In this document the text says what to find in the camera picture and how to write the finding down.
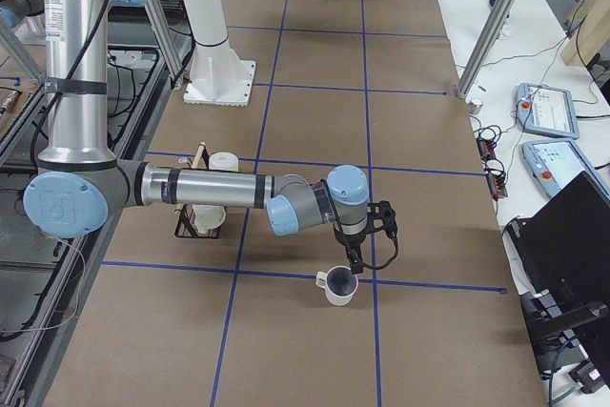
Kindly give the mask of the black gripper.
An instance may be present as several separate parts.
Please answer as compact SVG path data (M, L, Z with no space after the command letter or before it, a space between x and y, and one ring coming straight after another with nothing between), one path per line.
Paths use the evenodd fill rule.
M350 269L353 275L360 275L364 271L364 261L361 254L361 244L367 236L374 231L374 224L359 222L355 225L333 224L335 240L346 249Z

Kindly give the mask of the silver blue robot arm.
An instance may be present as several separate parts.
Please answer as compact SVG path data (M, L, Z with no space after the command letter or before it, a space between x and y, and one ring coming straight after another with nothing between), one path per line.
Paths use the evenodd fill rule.
M125 208L206 204L263 209L279 236L331 223L354 273L367 265L361 244L375 231L375 205L362 170L334 168L315 184L289 176L169 169L123 159L111 134L108 107L108 13L114 6L145 7L151 0L44 0L45 119L32 147L38 173L24 192L30 221L60 238L97 231Z

